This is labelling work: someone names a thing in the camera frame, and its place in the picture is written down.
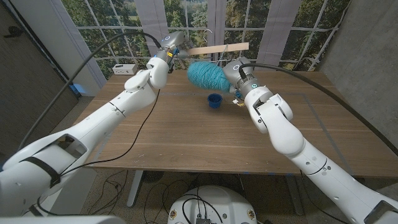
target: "small blue bowl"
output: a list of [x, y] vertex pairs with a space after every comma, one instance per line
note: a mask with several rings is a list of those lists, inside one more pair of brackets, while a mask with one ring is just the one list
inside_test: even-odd
[[220, 94], [212, 93], [207, 97], [207, 101], [209, 101], [209, 106], [215, 109], [220, 107], [223, 97]]

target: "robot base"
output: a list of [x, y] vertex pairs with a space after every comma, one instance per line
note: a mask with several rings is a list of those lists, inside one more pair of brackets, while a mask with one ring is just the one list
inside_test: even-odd
[[[205, 203], [207, 217], [205, 217], [204, 202], [199, 201], [200, 214], [198, 209], [198, 200], [194, 196], [198, 189], [192, 189], [174, 202], [170, 209], [168, 224], [186, 224], [188, 223], [182, 212], [183, 203], [190, 198], [184, 205], [184, 212], [190, 223], [220, 224], [220, 218], [211, 206]], [[240, 194], [226, 187], [215, 185], [199, 187], [198, 196], [212, 205], [220, 215], [223, 223], [244, 223], [256, 224], [256, 213], [251, 204]]]

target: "table top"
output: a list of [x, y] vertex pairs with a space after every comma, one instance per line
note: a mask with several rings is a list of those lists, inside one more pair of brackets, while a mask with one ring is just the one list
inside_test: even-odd
[[[341, 96], [320, 72], [300, 72]], [[281, 72], [256, 72], [257, 79], [290, 105], [292, 123], [322, 153], [351, 175], [398, 177], [398, 157], [365, 125], [316, 88]], [[77, 122], [124, 90], [130, 76], [113, 75]], [[253, 125], [245, 106], [223, 94], [217, 109], [208, 106], [214, 90], [201, 90], [185, 70], [169, 75], [152, 114], [131, 151], [95, 167], [243, 174], [299, 174], [300, 170]], [[126, 152], [153, 104], [128, 116], [91, 153], [87, 162]]]

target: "black cable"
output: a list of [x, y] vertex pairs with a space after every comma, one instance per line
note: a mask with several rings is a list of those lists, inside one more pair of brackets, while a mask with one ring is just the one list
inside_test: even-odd
[[167, 184], [164, 184], [164, 183], [158, 183], [158, 184], [153, 185], [153, 186], [150, 188], [150, 190], [149, 190], [149, 192], [148, 192], [148, 194], [147, 194], [147, 198], [145, 199], [145, 204], [144, 204], [144, 220], [145, 220], [145, 223], [154, 223], [154, 222], [156, 221], [157, 216], [158, 216], [159, 213], [162, 211], [162, 209], [159, 210], [159, 212], [157, 213], [157, 215], [156, 215], [154, 221], [151, 221], [151, 222], [148, 222], [148, 221], [147, 221], [147, 218], [146, 218], [146, 216], [145, 216], [145, 211], [146, 211], [146, 206], [147, 206], [147, 202], [148, 202], [148, 198], [149, 198], [150, 192], [151, 192], [152, 189], [154, 189], [156, 186], [160, 186], [160, 185], [164, 185], [164, 186], [166, 186], [166, 188], [168, 187]]
[[99, 196], [99, 198], [97, 199], [97, 201], [91, 206], [91, 208], [88, 210], [88, 215], [93, 215], [93, 214], [94, 214], [94, 213], [92, 213], [92, 214], [90, 214], [90, 213], [91, 213], [92, 209], [95, 207], [95, 205], [101, 200], [102, 196], [104, 195], [105, 183], [108, 182], [109, 178], [111, 178], [111, 177], [114, 176], [114, 175], [120, 174], [121, 172], [123, 172], [123, 170], [120, 171], [120, 172], [117, 172], [117, 173], [115, 173], [115, 174], [112, 174], [112, 175], [110, 175], [108, 178], [105, 179], [104, 184], [102, 185], [102, 192], [101, 192], [101, 195]]
[[44, 109], [44, 111], [42, 112], [42, 114], [39, 116], [39, 118], [37, 118], [37, 120], [35, 121], [35, 123], [32, 125], [32, 127], [30, 127], [29, 131], [26, 133], [25, 137], [23, 138], [23, 140], [21, 141], [21, 143], [18, 146], [18, 151], [21, 150], [24, 145], [25, 142], [27, 141], [27, 139], [29, 138], [29, 136], [32, 134], [33, 130], [37, 127], [37, 125], [39, 125], [39, 123], [41, 122], [41, 120], [44, 118], [44, 116], [49, 112], [50, 108], [55, 104], [55, 102], [58, 100], [58, 98], [60, 98], [61, 94], [63, 93], [63, 91], [69, 87], [70, 84], [72, 84], [72, 81], [76, 78], [76, 76], [80, 73], [80, 71], [84, 68], [84, 66], [86, 66], [86, 64], [88, 63], [89, 60], [91, 60], [92, 57], [94, 57], [95, 54], [97, 54], [102, 48], [108, 46], [108, 43], [114, 41], [115, 39], [124, 36], [124, 35], [130, 35], [130, 34], [140, 34], [140, 35], [146, 35], [148, 37], [150, 37], [152, 40], [154, 40], [156, 46], [158, 48], [161, 48], [160, 43], [156, 40], [155, 37], [151, 36], [150, 34], [146, 34], [144, 32], [139, 32], [139, 31], [129, 31], [129, 32], [125, 32], [125, 33], [121, 33], [118, 35], [113, 36], [112, 38], [110, 38], [109, 40], [107, 40], [106, 42], [104, 42], [103, 44], [101, 44], [101, 46], [99, 46], [97, 49], [95, 49], [84, 61], [83, 63], [81, 63], [81, 65], [76, 69], [75, 73], [72, 75], [72, 77], [64, 84], [64, 86], [61, 88], [61, 90], [55, 95], [54, 99], [47, 105], [47, 107]]
[[163, 208], [164, 208], [164, 210], [166, 211], [167, 215], [169, 215], [169, 213], [170, 213], [170, 211], [167, 211], [166, 205], [165, 205], [165, 203], [166, 203], [166, 201], [167, 201], [167, 197], [169, 196], [169, 192], [167, 191], [167, 189], [168, 189], [171, 185], [173, 185], [173, 184], [175, 184], [175, 183], [177, 183], [177, 182], [183, 182], [183, 183], [188, 187], [188, 190], [189, 190], [189, 185], [188, 185], [185, 181], [183, 181], [183, 180], [176, 180], [176, 181], [172, 182], [171, 184], [169, 184], [169, 185], [166, 187], [166, 189], [164, 189], [163, 194], [162, 194], [162, 203], [163, 203]]
[[[199, 195], [199, 186], [197, 187], [197, 195]], [[199, 215], [200, 215], [200, 218], [201, 218], [199, 200], [198, 200], [198, 209], [199, 209]]]
[[205, 200], [203, 200], [203, 199], [199, 199], [199, 198], [189, 198], [189, 199], [186, 199], [186, 200], [184, 201], [184, 203], [182, 203], [182, 214], [184, 215], [185, 220], [186, 220], [189, 224], [192, 224], [192, 223], [189, 221], [187, 215], [185, 214], [184, 205], [185, 205], [186, 202], [188, 202], [188, 201], [190, 201], [190, 200], [201, 200], [202, 202], [205, 202], [206, 204], [208, 204], [208, 205], [216, 212], [216, 214], [218, 215], [218, 218], [220, 219], [220, 222], [223, 223], [223, 220], [221, 219], [221, 216], [219, 215], [219, 213], [217, 212], [217, 210], [216, 210], [210, 203], [208, 203], [207, 201], [205, 201]]
[[132, 142], [130, 148], [129, 148], [125, 153], [123, 153], [123, 154], [121, 154], [120, 156], [115, 157], [115, 158], [113, 158], [113, 159], [106, 159], [106, 160], [102, 160], [102, 161], [94, 161], [94, 162], [89, 162], [89, 163], [86, 163], [86, 164], [83, 164], [83, 165], [80, 165], [80, 166], [76, 166], [75, 168], [72, 168], [72, 169], [70, 169], [70, 170], [68, 170], [68, 171], [66, 171], [66, 172], [64, 172], [64, 173], [62, 173], [62, 174], [60, 174], [60, 176], [63, 176], [63, 175], [65, 175], [65, 174], [69, 173], [69, 172], [72, 172], [72, 171], [74, 171], [74, 170], [76, 170], [76, 169], [79, 169], [79, 168], [81, 168], [81, 167], [84, 167], [84, 166], [88, 166], [88, 165], [92, 165], [92, 164], [97, 164], [97, 163], [101, 163], [101, 162], [110, 162], [110, 161], [114, 161], [114, 160], [116, 160], [116, 159], [120, 159], [120, 158], [122, 158], [123, 156], [125, 156], [125, 155], [132, 149], [132, 147], [134, 146], [134, 144], [136, 143], [136, 141], [137, 141], [137, 139], [138, 139], [138, 135], [139, 135], [139, 133], [140, 133], [142, 127], [144, 126], [145, 122], [148, 120], [150, 114], [153, 112], [153, 110], [154, 110], [154, 108], [155, 108], [155, 105], [156, 105], [156, 103], [157, 103], [157, 99], [159, 99], [159, 93], [160, 93], [160, 90], [157, 92], [156, 100], [155, 100], [155, 103], [154, 103], [152, 109], [150, 110], [148, 116], [145, 118], [144, 122], [142, 122], [141, 127], [138, 129], [138, 133], [137, 133], [137, 135], [136, 135], [136, 138], [134, 139], [134, 142]]
[[[199, 198], [199, 199], [201, 199], [201, 197], [199, 197], [199, 195], [198, 194], [184, 194], [184, 195], [182, 195], [182, 196], [187, 196], [187, 195], [191, 195], [191, 196], [195, 196], [195, 197], [197, 197], [197, 198]], [[202, 201], [202, 203], [203, 203], [203, 206], [205, 207], [205, 218], [207, 218], [207, 209], [206, 209], [206, 204]]]
[[118, 200], [122, 197], [122, 192], [123, 192], [124, 186], [126, 186], [127, 175], [128, 175], [128, 174], [129, 174], [129, 170], [127, 170], [127, 172], [126, 172], [126, 178], [124, 179], [123, 186], [122, 186], [122, 188], [121, 188], [121, 190], [120, 190], [120, 193], [118, 193], [119, 197], [118, 197], [118, 198], [116, 199], [116, 201], [114, 202], [114, 205], [113, 205], [113, 207], [111, 208], [111, 210], [109, 211], [108, 215], [113, 211], [113, 209], [114, 209], [114, 207], [116, 206]]
[[334, 93], [332, 93], [330, 90], [326, 89], [325, 87], [317, 84], [316, 82], [312, 81], [311, 79], [298, 74], [297, 72], [293, 72], [284, 68], [280, 68], [278, 66], [273, 66], [273, 65], [266, 65], [266, 64], [261, 64], [261, 63], [247, 63], [244, 65], [241, 65], [239, 67], [239, 74], [241, 75], [241, 78], [244, 80], [246, 78], [246, 74], [243, 71], [243, 68], [245, 67], [262, 67], [262, 68], [271, 68], [275, 69], [284, 73], [287, 73], [295, 78], [298, 78], [301, 81], [304, 81], [311, 86], [314, 86], [315, 88], [319, 89], [320, 91], [324, 92], [326, 95], [328, 95], [330, 98], [334, 99], [337, 103], [339, 103], [341, 106], [343, 106], [346, 110], [348, 110], [352, 115], [354, 115], [360, 122], [362, 122], [366, 127], [368, 127], [377, 137], [379, 137], [380, 140], [382, 140], [397, 156], [398, 156], [398, 149], [393, 145], [393, 143], [388, 140], [377, 128], [375, 128], [369, 121], [367, 121], [362, 115], [360, 115], [356, 110], [354, 110], [349, 104], [344, 102], [340, 97], [336, 96]]
[[305, 186], [303, 172], [302, 172], [301, 170], [300, 170], [300, 173], [301, 173], [301, 180], [302, 180], [303, 186], [304, 186], [304, 192], [305, 192], [305, 194], [307, 195], [307, 197], [308, 197], [309, 201], [311, 202], [311, 204], [312, 204], [315, 208], [317, 208], [319, 211], [321, 211], [321, 212], [324, 213], [325, 215], [329, 216], [330, 218], [333, 218], [333, 219], [335, 219], [335, 220], [337, 220], [337, 221], [339, 221], [339, 222], [341, 222], [341, 223], [344, 223], [344, 224], [349, 224], [349, 223], [344, 222], [343, 220], [341, 220], [341, 219], [339, 219], [339, 218], [334, 217], [333, 215], [330, 215], [329, 213], [323, 211], [320, 207], [318, 207], [317, 205], [315, 205], [315, 203], [311, 200], [311, 198], [310, 198], [310, 196], [309, 196], [309, 194], [308, 194], [308, 192], [307, 192], [307, 187]]
[[124, 180], [123, 186], [121, 186], [119, 183], [116, 182], [118, 185], [121, 186], [120, 191], [116, 188], [117, 194], [116, 194], [106, 205], [104, 205], [104, 206], [102, 206], [101, 208], [97, 209], [97, 210], [96, 210], [95, 212], [93, 212], [92, 214], [90, 214], [90, 211], [91, 211], [91, 209], [90, 209], [89, 215], [95, 215], [97, 212], [99, 212], [99, 211], [101, 211], [101, 210], [104, 210], [105, 208], [108, 208], [108, 207], [110, 207], [110, 206], [113, 205], [113, 207], [112, 207], [112, 209], [111, 209], [111, 211], [110, 211], [110, 212], [112, 212], [113, 208], [116, 206], [116, 203], [117, 203], [118, 200], [121, 198], [121, 194], [122, 194], [122, 192], [123, 192], [124, 186], [125, 186], [126, 181], [127, 181], [127, 175], [128, 175], [128, 173], [129, 173], [129, 171], [127, 170], [127, 172], [126, 172], [126, 178], [125, 178], [125, 180]]

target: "black strap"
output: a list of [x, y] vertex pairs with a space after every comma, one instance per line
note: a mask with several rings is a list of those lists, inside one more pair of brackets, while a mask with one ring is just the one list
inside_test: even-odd
[[53, 169], [52, 167], [50, 167], [48, 164], [41, 161], [40, 159], [31, 156], [24, 160], [21, 160], [21, 162], [24, 162], [24, 161], [31, 162], [31, 163], [37, 165], [38, 167], [42, 168], [44, 171], [46, 171], [51, 176], [50, 188], [54, 187], [55, 185], [57, 185], [61, 182], [61, 175], [58, 174], [57, 171], [55, 171], [55, 169]]

